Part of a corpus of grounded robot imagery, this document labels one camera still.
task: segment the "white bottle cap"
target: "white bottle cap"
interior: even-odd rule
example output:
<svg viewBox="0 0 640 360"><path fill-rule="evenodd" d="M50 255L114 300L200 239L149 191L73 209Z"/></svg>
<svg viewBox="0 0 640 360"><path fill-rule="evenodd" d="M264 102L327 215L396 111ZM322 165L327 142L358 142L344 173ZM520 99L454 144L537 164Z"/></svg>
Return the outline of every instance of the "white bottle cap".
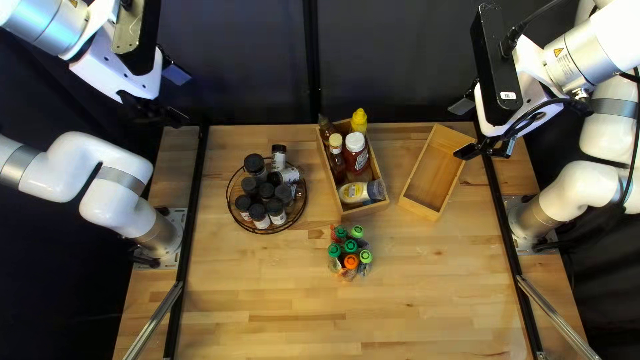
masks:
<svg viewBox="0 0 640 360"><path fill-rule="evenodd" d="M348 134L344 139L344 145L351 152L358 152L364 149L364 135L359 132Z"/></svg>

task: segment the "wooden table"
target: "wooden table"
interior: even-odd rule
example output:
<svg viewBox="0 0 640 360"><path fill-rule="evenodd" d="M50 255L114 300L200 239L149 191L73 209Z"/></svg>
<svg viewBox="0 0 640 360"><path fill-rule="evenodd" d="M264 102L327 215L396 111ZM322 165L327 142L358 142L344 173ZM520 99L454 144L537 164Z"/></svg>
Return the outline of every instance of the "wooden table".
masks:
<svg viewBox="0 0 640 360"><path fill-rule="evenodd" d="M475 136L471 123L446 123ZM481 158L468 161L447 209L432 223L396 206L433 123L370 124L392 201L364 217L374 254L366 278L342 283L326 268L339 216L319 162L314 126L210 129L193 238L179 359L529 359L518 302ZM197 129L166 129L153 205L186 207ZM289 230L250 234L229 215L225 188L251 153L287 146L306 170L308 206ZM504 195L539 192L523 141L494 160ZM559 256L521 256L528 278L584 337ZM133 272L114 359L121 359L175 280L173 270ZM543 346L573 350L534 306ZM161 359L165 318L141 358Z"/></svg>

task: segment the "wooden box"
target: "wooden box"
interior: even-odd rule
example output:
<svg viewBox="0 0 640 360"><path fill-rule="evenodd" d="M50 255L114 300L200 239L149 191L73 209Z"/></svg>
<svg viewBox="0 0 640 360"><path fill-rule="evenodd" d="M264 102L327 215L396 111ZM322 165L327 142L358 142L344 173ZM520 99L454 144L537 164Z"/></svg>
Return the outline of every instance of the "wooden box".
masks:
<svg viewBox="0 0 640 360"><path fill-rule="evenodd" d="M346 133L349 133L349 130L351 129L350 122L351 122L351 119L346 119L346 120L334 122L333 125L338 129L340 133L346 134ZM369 141L369 138L368 137L366 138L367 138L367 146L369 150L369 160L371 162L371 170L373 171L373 179L374 180L379 179L382 177L382 174L380 173L380 168L378 167L378 162L376 161L376 155L373 153L373 148L371 147L371 142ZM326 174L327 178L331 182L332 188L337 189L337 185L333 180L333 174L331 173L331 168L329 166L329 160L327 158L327 154L324 149L324 143L322 141L322 138L320 137L319 127L316 127L316 144L317 144L318 154L320 155L320 159L321 159L320 162L322 163L322 166L324 169L324 173ZM338 213L340 214L342 222L348 222L355 218L377 213L378 211L383 211L384 209L387 209L390 204L389 196L387 193L385 194L384 200L381 200L379 202L375 202L374 204L366 205L366 206L347 205L347 204L341 203L340 197L338 197L337 190L332 192L332 196L333 196L333 201L335 203L335 207L338 210Z"/></svg>
<svg viewBox="0 0 640 360"><path fill-rule="evenodd" d="M453 152L474 141L470 136L435 124L404 184L398 205L431 221L438 220L465 166Z"/></svg>

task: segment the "orange bottle cap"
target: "orange bottle cap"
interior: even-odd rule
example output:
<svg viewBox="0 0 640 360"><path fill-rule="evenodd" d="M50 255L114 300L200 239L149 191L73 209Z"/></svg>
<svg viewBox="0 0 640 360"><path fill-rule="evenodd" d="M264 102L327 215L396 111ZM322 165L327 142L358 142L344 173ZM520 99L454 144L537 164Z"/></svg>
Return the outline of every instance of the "orange bottle cap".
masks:
<svg viewBox="0 0 640 360"><path fill-rule="evenodd" d="M360 260L355 255L347 255L344 258L344 267L347 269L355 269L360 264Z"/></svg>

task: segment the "yellow mustard bottle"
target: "yellow mustard bottle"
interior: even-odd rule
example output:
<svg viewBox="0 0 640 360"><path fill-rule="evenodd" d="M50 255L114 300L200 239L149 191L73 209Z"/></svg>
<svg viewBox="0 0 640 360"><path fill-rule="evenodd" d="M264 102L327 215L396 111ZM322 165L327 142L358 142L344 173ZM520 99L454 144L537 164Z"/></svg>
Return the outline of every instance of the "yellow mustard bottle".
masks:
<svg viewBox="0 0 640 360"><path fill-rule="evenodd" d="M363 134L367 133L367 114L361 108L357 109L351 118L351 132L355 133L356 131Z"/></svg>

